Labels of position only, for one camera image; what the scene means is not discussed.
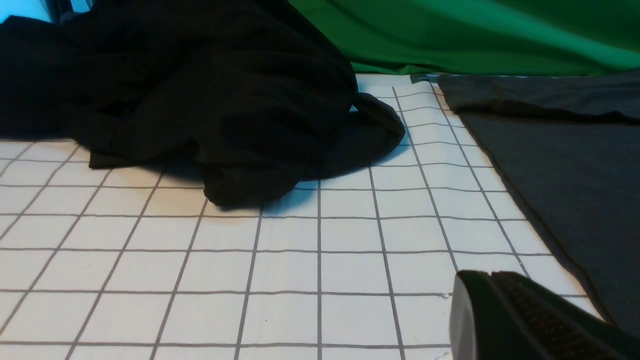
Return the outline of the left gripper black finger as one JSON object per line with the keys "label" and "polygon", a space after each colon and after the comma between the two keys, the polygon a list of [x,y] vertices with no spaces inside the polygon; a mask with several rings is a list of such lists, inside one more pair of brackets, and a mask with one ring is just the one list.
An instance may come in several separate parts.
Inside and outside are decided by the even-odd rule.
{"label": "left gripper black finger", "polygon": [[449,320],[455,360],[637,360],[639,339],[517,272],[464,269]]}

